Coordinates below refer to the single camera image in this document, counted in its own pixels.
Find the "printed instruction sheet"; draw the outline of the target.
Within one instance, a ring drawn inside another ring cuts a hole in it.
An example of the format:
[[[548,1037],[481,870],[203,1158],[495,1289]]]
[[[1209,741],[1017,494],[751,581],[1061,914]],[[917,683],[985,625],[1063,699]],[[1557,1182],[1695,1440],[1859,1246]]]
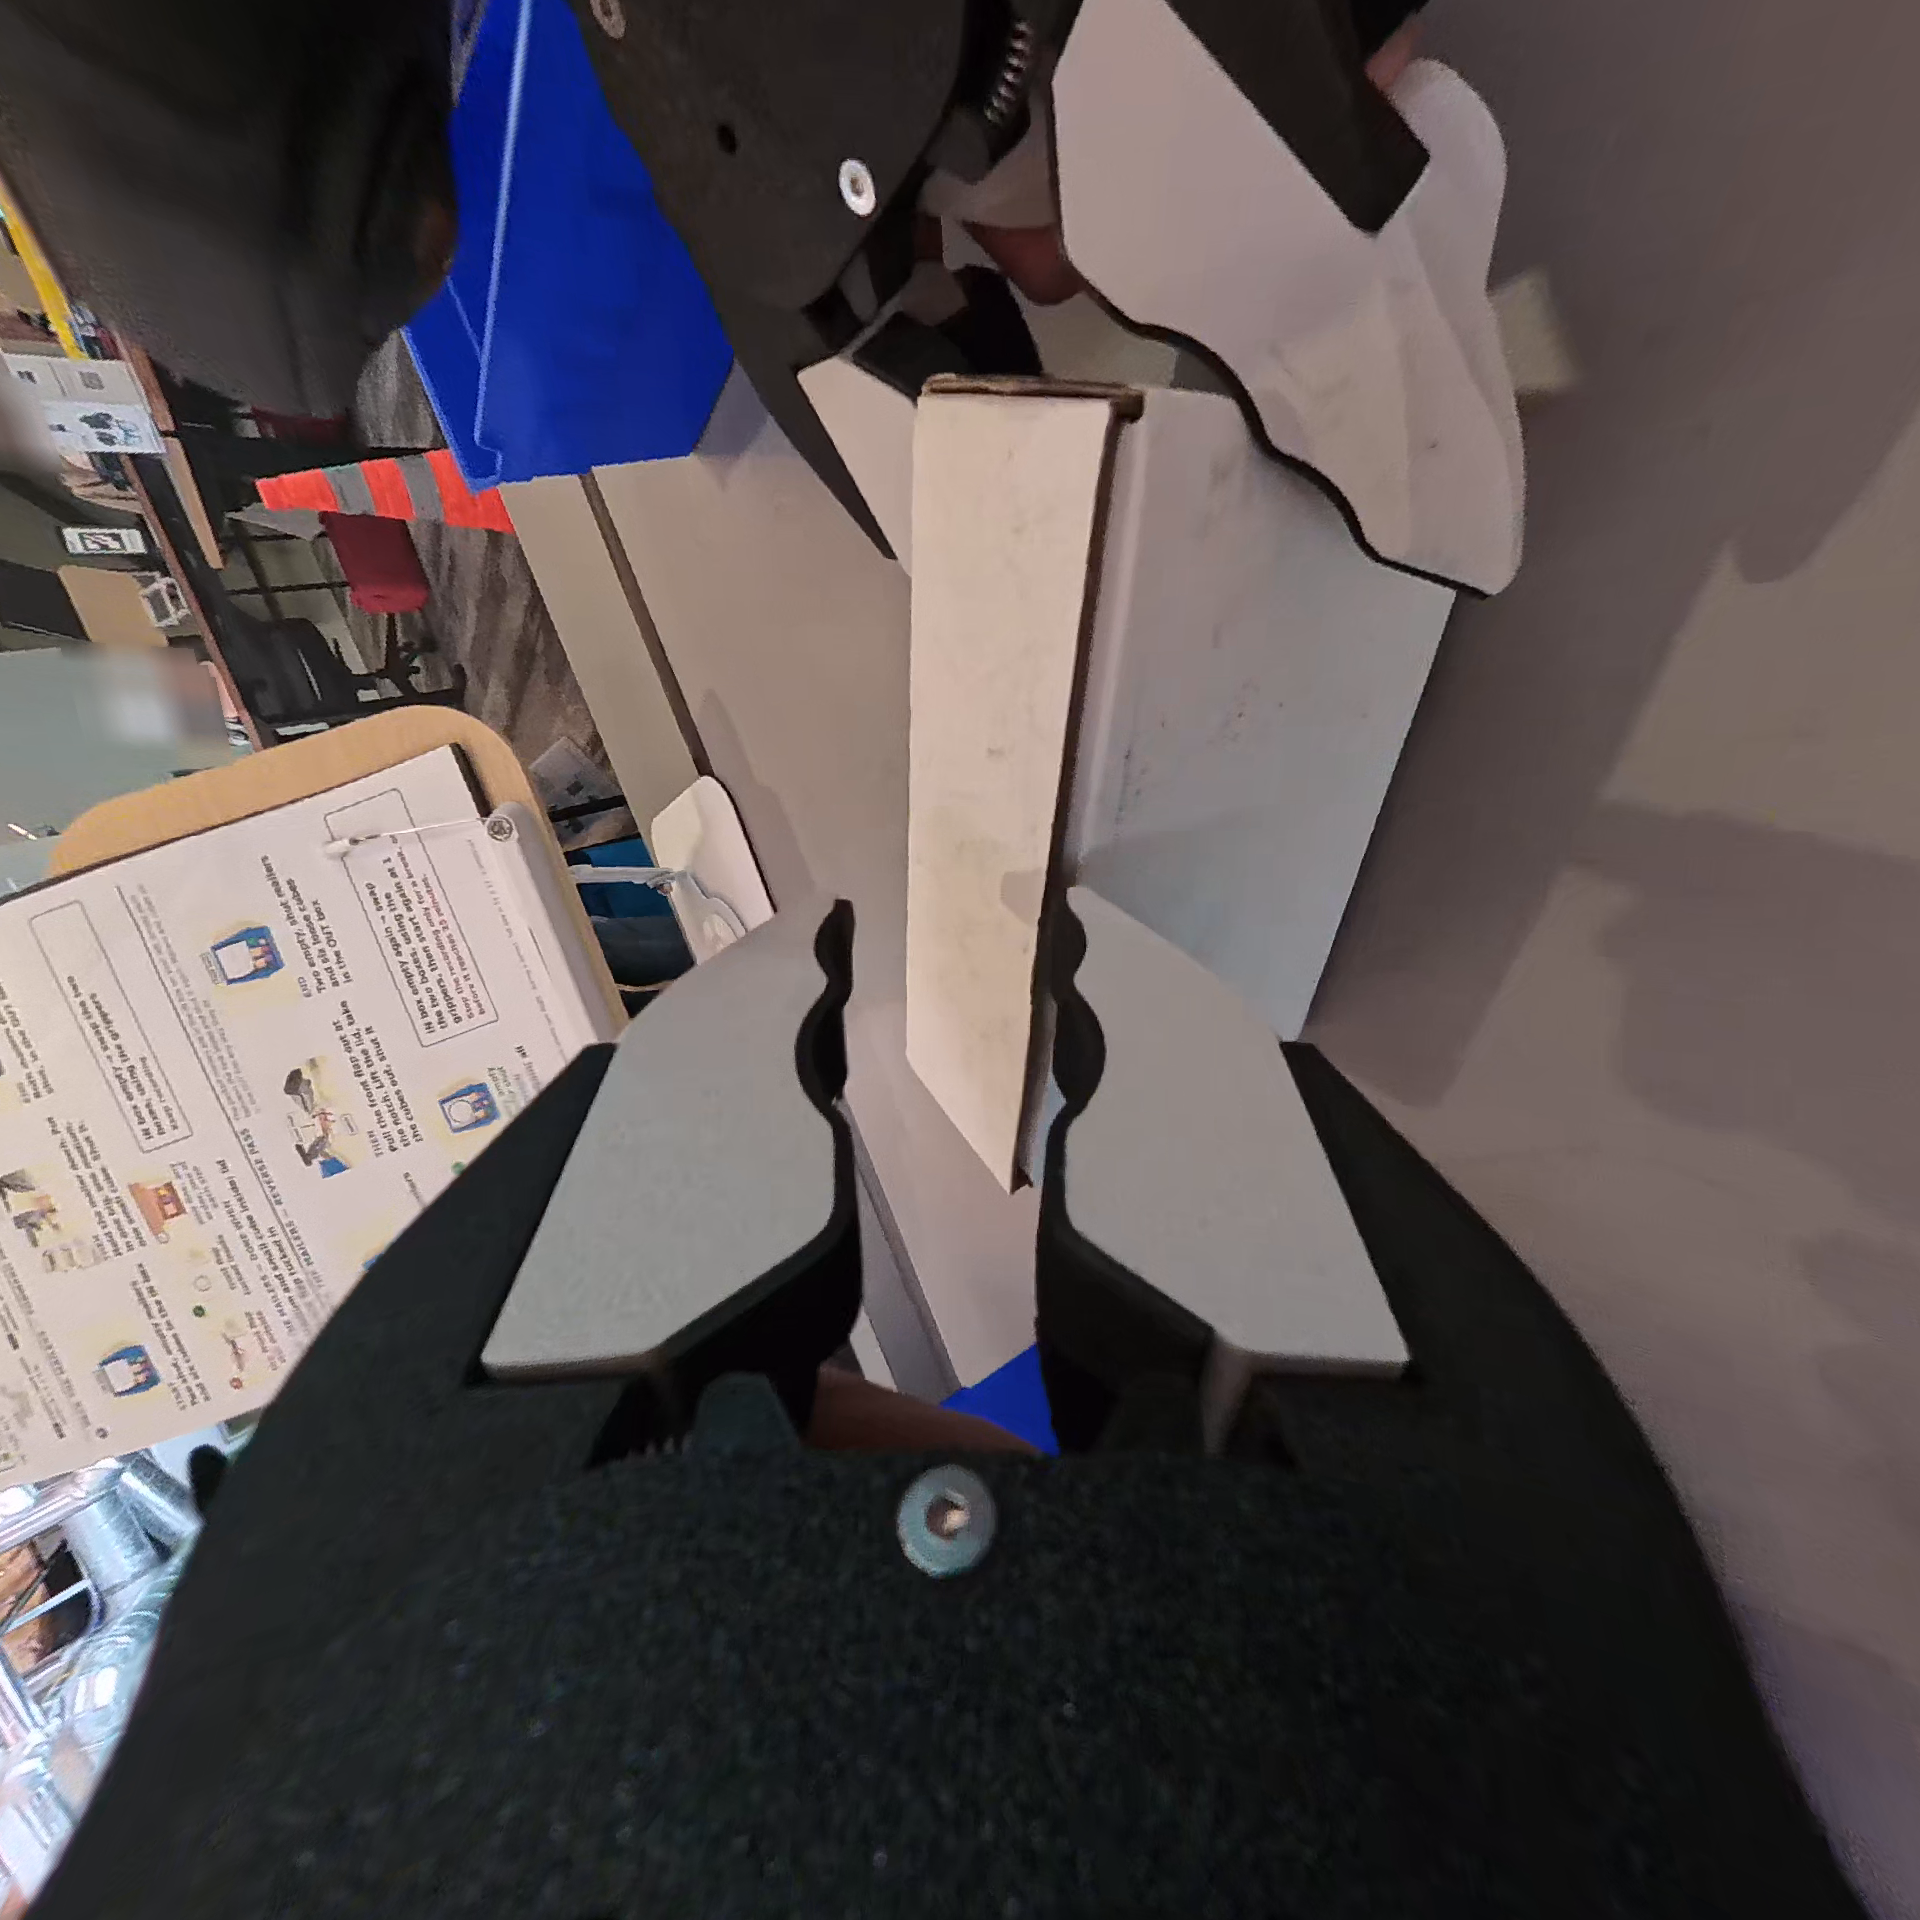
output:
[[[438,745],[5,901],[5,1488],[262,1408],[614,1035],[542,852]]]

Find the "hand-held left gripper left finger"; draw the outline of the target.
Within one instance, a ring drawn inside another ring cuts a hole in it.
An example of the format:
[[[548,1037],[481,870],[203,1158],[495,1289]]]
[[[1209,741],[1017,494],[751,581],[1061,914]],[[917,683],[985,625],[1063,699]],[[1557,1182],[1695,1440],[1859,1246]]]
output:
[[[762,1376],[795,1426],[862,1310],[843,1112],[850,901],[777,912],[610,1049],[481,1363],[505,1385],[628,1380],[663,1435]]]

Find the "red object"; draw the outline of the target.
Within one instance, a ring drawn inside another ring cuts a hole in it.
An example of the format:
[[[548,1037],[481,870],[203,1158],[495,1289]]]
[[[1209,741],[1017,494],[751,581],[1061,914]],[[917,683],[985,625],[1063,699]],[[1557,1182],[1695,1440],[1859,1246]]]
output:
[[[409,522],[324,513],[321,528],[355,608],[370,617],[411,617],[427,611],[433,588]]]

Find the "person's dark clothing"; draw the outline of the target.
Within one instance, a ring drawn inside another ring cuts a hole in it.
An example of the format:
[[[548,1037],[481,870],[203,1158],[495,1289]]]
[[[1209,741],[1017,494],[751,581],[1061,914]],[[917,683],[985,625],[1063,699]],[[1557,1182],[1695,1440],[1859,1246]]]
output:
[[[5,182],[125,345],[338,416],[460,242],[445,3],[5,3]]]

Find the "black chair base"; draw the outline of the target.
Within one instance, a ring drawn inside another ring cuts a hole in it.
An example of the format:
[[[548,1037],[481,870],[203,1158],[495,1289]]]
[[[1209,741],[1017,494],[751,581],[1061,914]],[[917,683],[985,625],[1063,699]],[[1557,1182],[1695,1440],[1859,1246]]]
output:
[[[258,732],[337,729],[364,710],[429,705],[404,680],[382,680],[347,666],[329,637],[303,617],[235,612],[221,637],[227,674]]]

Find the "blue plastic bin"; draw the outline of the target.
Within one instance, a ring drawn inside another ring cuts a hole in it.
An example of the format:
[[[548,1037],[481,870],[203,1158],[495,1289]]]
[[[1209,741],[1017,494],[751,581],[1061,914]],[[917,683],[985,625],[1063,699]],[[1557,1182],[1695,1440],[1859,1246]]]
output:
[[[404,329],[474,494],[689,458],[733,353],[570,5],[463,13],[460,241]]]
[[[955,1388],[942,1408],[994,1424],[1045,1457],[1061,1454],[1039,1346],[1034,1342],[977,1382]]]

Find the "storage shelf rack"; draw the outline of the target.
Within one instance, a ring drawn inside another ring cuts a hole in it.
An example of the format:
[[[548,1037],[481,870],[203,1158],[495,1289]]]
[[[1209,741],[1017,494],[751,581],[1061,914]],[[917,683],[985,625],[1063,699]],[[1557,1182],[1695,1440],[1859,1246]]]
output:
[[[5,264],[31,286],[30,315],[53,339],[43,353],[31,342],[5,342],[6,354],[31,366],[10,376],[5,398],[25,409],[28,449],[15,458],[46,456],[65,472],[98,461],[124,480],[135,513],[149,530],[158,568],[174,581],[186,627],[209,660],[209,673],[228,706],[231,729],[262,749],[276,732],[234,674],[234,604],[223,589],[223,550],[213,536],[201,492],[186,461],[174,414],[161,390],[154,361],[70,294],[25,201],[11,179],[3,180]]]

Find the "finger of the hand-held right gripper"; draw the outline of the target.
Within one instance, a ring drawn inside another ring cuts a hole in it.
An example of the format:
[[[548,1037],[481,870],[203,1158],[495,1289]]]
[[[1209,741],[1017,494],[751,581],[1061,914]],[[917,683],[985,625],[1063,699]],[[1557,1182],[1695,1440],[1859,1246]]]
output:
[[[1490,293],[1503,139],[1441,62],[1377,84],[1354,13],[1078,5],[1049,74],[1063,251],[1371,560],[1492,594],[1527,485]]]
[[[915,444],[931,379],[1043,377],[1012,284],[994,268],[917,268],[901,301],[801,390],[903,572],[915,560]]]

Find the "silver ventilation duct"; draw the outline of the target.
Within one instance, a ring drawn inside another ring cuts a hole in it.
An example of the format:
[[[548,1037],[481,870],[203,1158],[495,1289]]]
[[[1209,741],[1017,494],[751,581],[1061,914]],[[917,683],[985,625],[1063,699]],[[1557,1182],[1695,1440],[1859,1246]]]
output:
[[[5,1491],[5,1913],[74,1841],[199,1533],[193,1496],[151,1454]]]

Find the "orange grey striped bar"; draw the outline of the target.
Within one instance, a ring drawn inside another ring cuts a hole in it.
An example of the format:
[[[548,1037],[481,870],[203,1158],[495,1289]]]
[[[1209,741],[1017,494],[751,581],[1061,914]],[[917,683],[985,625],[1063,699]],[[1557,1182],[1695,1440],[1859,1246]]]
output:
[[[449,449],[411,451],[306,472],[260,476],[257,496],[271,513],[314,513],[389,522],[433,522],[516,538],[495,488],[470,492]]]

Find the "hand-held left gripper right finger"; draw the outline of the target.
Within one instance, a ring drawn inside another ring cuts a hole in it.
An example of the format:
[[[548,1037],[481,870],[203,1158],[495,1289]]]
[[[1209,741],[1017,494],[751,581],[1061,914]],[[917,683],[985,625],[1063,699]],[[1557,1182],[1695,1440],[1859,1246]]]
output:
[[[1278,1034],[1071,886],[1049,956],[1036,1344],[1058,1452],[1165,1418],[1222,1454],[1268,1388],[1412,1382],[1407,1338]]]

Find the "white cardboard box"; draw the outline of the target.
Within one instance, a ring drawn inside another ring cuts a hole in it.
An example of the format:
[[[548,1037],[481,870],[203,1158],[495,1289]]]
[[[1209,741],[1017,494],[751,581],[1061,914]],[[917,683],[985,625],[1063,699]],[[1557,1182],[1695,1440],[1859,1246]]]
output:
[[[1004,1190],[1075,885],[1295,1041],[1455,589],[1222,398],[939,377],[913,444],[903,1049]]]

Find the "white stand base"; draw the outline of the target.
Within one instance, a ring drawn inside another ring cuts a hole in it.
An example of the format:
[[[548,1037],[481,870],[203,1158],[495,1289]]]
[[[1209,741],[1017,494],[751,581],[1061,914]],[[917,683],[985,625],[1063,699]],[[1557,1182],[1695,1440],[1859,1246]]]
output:
[[[667,803],[644,842],[657,857],[653,890],[671,904],[698,966],[777,914],[735,804],[714,778]]]

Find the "person's right hand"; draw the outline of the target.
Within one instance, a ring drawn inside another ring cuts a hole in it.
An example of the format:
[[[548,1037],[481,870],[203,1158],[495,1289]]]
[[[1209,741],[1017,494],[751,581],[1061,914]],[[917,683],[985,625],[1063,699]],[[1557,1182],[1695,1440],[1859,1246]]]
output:
[[[961,225],[957,230],[1028,304],[1058,307],[1087,290],[1053,227]]]

